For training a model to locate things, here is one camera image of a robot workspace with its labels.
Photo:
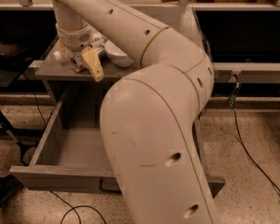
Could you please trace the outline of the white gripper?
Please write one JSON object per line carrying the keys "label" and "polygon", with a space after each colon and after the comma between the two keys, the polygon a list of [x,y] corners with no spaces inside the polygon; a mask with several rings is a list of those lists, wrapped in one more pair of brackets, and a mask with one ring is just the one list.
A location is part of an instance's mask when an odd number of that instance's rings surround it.
{"label": "white gripper", "polygon": [[57,34],[60,39],[56,51],[58,61],[71,59],[72,52],[81,51],[83,65],[90,71],[93,79],[100,82],[104,78],[104,71],[100,59],[91,47],[86,47],[92,39],[91,26],[88,24],[60,24],[56,23]]}

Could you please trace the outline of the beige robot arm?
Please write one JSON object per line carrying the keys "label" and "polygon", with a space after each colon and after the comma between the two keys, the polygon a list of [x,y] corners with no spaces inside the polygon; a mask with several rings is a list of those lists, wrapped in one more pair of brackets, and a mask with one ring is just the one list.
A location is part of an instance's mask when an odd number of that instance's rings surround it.
{"label": "beige robot arm", "polygon": [[221,224],[195,147],[194,120],[214,86],[203,48],[116,0],[52,0],[140,66],[101,106],[106,156],[134,224]]}

